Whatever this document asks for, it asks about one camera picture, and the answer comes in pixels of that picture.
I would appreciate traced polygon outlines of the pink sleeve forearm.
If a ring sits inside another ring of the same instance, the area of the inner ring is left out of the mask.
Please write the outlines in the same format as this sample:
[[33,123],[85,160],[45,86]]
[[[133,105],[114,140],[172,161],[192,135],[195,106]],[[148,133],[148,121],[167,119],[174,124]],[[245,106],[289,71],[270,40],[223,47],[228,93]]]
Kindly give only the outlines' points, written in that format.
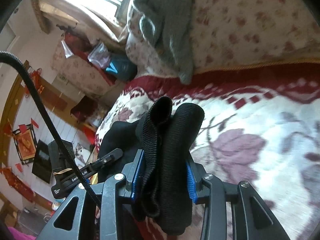
[[36,237],[22,233],[13,227],[8,227],[8,230],[13,235],[15,240],[35,240],[36,239]]

